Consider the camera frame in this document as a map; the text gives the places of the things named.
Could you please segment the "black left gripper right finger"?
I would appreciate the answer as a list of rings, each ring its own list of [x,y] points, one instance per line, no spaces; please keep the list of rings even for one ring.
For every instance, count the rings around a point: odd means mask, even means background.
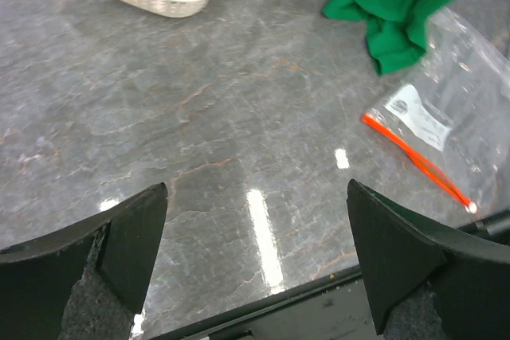
[[[509,211],[459,228],[350,180],[347,211],[377,334],[426,287],[449,339],[509,337]]]

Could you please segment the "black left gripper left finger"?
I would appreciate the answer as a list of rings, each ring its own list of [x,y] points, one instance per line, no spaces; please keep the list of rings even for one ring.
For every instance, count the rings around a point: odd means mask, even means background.
[[[3,339],[128,339],[167,216],[148,187],[53,233],[1,250]]]

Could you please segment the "clear zip top bag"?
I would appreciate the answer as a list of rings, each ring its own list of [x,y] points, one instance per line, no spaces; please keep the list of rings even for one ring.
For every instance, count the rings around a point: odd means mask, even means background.
[[[427,44],[362,121],[468,213],[486,214],[509,156],[509,61],[448,8],[430,19]]]

